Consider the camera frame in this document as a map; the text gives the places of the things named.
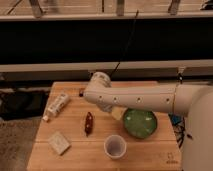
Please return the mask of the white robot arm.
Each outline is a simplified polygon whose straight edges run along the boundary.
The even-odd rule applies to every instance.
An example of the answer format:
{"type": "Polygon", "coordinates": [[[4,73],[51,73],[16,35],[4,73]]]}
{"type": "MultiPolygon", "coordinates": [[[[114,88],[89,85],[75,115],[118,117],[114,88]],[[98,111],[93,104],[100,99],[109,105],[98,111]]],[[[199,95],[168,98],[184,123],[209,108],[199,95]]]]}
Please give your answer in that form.
{"type": "Polygon", "coordinates": [[[213,86],[112,87],[106,73],[96,72],[84,90],[84,98],[103,111],[122,106],[186,117],[181,170],[213,171],[213,86]]]}

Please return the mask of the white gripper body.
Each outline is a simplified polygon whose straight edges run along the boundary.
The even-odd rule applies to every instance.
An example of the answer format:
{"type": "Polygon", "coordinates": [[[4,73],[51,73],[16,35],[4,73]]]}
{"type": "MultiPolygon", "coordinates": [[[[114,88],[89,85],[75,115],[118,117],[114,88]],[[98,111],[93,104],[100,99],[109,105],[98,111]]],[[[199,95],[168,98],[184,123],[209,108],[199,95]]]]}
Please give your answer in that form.
{"type": "Polygon", "coordinates": [[[126,111],[125,107],[111,106],[111,105],[99,105],[98,108],[101,111],[108,113],[115,120],[120,120],[126,111]]]}

